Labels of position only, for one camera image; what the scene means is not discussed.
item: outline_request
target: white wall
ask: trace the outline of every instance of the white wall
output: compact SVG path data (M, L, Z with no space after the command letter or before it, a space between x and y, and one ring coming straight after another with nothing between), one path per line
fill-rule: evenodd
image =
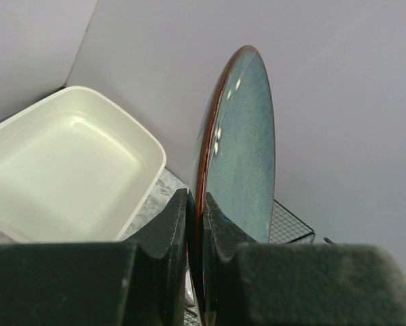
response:
M70 77L164 145L187 180L230 55L260 49L277 127L277 197L337 242L372 242L406 271L406 1L100 0Z
M0 120L62 86L96 0L0 0Z

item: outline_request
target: marble countertop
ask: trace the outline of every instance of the marble countertop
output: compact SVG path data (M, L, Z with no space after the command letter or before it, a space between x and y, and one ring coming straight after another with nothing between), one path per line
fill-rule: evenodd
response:
M149 197L144 202L143 207L136 214L136 217L129 225L129 228L124 233L122 239L133 235L136 231L142 228L147 222L153 219L157 214L164 209L167 202L170 200L174 192L179 188L184 188L186 185L175 177L170 171L164 169L160 178L156 181ZM0 232L0 245L14 242L5 234Z

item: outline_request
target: dish rack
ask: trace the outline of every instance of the dish rack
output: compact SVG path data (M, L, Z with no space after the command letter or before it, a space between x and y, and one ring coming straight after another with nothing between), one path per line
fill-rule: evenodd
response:
M272 205L272 219L269 243L278 245L312 244L315 237L314 230L296 217L289 209L274 200ZM196 309L187 307L183 317L184 326L198 326Z

